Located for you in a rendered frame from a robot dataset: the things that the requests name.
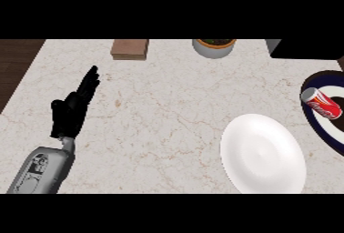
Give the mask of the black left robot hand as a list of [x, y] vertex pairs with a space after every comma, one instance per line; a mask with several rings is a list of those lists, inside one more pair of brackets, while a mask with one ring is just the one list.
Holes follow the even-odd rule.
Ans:
[[97, 67], [91, 66], [82, 77], [78, 89], [64, 100], [51, 101], [51, 134], [50, 137], [75, 138], [81, 132], [86, 107], [98, 85]]

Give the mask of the white plate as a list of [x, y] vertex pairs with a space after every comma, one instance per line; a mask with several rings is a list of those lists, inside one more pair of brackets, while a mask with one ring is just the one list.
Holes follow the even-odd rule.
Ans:
[[301, 193], [303, 154], [289, 130], [272, 118], [244, 114], [233, 119], [221, 135], [219, 157], [240, 193]]

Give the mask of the red soda can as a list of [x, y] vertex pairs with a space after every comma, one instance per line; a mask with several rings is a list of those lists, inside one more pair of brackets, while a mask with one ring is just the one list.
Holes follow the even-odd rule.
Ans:
[[303, 90], [301, 93], [301, 100], [329, 120], [334, 120], [340, 117], [342, 110], [339, 105], [315, 87], [309, 87]]

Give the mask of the dark blue rimmed plate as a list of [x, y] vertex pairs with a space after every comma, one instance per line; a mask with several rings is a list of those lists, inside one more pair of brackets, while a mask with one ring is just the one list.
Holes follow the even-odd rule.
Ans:
[[344, 156], [344, 72], [332, 70], [317, 72], [305, 79], [301, 92], [309, 87], [317, 88], [342, 109], [340, 118], [329, 120], [305, 103], [301, 103], [306, 123], [326, 145]]

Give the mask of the brown wooden block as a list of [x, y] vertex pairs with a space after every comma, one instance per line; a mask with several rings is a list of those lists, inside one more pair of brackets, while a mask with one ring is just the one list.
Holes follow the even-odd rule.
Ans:
[[147, 52], [147, 39], [115, 39], [110, 55], [113, 60], [144, 60]]

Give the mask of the grey plant pot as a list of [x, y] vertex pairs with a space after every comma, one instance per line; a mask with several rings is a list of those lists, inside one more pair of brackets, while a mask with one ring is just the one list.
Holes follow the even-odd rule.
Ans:
[[234, 39], [225, 45], [209, 45], [200, 39], [191, 40], [191, 46], [200, 56], [210, 59], [222, 58], [233, 49]]

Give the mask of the black appliance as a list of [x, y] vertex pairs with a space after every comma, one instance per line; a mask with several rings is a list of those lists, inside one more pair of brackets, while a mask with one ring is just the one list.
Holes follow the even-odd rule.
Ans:
[[265, 39], [270, 57], [280, 59], [337, 60], [344, 42], [336, 39]]

